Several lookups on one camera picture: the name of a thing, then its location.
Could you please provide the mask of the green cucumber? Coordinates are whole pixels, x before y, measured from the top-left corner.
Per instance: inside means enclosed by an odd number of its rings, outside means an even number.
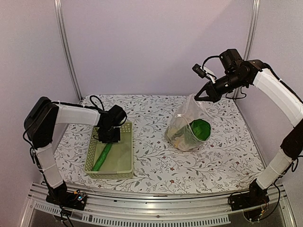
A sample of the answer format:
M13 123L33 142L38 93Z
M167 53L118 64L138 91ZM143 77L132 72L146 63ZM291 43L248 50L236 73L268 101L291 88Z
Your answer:
M104 149L102 150L100 156L98 157L97 161L95 162L94 166L92 167L92 171L99 171L102 167L103 163L105 162L105 159L107 158L108 153L110 152L113 144L108 143L105 145Z

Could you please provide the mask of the green bok choy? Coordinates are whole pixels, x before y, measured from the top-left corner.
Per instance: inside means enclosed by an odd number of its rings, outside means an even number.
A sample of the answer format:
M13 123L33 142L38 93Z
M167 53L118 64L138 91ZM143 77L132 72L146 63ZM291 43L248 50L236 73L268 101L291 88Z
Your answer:
M211 135L211 124L202 119L193 120L183 129L186 142L206 141Z

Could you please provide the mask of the clear zip top bag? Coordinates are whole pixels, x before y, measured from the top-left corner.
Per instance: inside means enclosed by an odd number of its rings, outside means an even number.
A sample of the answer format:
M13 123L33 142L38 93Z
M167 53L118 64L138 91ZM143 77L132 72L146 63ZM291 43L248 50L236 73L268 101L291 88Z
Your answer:
M181 151L191 151L203 145L211 136L213 117L202 101L190 94L174 113L165 139Z

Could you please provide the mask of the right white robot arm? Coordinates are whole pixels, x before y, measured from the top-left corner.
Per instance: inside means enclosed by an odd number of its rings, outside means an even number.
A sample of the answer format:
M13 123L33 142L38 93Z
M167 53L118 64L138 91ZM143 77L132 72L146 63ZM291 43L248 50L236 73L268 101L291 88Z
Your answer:
M299 97L303 96L302 60L266 58L265 62ZM266 164L269 164L292 126L279 108L254 86L246 89L245 93L247 93L245 99L237 100L238 109L247 123L251 138L256 140L255 148L260 150L260 156L264 158ZM294 173L288 171L281 180L293 206L298 205L303 199L302 173L303 165L300 163Z

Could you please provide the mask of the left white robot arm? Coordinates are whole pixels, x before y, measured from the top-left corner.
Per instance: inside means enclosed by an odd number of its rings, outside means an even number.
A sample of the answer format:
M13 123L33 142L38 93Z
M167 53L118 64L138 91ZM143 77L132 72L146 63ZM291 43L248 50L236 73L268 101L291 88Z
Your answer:
M97 139L102 143L120 140L120 127L126 122L126 111L114 105L104 110L97 105L80 105L52 101L42 96L24 120L23 139L30 145L33 160L45 182L54 189L52 198L60 205L70 202L70 194L61 188L65 182L54 157L56 129L65 125L88 125L98 129Z

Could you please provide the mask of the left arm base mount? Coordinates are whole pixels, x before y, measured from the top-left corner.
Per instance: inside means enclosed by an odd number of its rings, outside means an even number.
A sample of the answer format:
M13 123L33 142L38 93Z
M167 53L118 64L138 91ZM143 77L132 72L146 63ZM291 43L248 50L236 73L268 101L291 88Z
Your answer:
M67 191L67 186L62 184L55 189L49 189L46 202L62 206L64 208L84 210L87 202L87 194L79 189L69 192Z

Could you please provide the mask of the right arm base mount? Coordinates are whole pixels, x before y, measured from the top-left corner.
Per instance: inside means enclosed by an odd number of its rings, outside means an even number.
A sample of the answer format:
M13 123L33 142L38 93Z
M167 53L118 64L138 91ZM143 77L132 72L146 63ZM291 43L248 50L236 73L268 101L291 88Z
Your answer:
M234 192L228 198L228 204L232 211L248 209L243 213L246 220L250 222L260 221L269 203L267 189L261 189L254 180L249 185L249 191L245 193Z

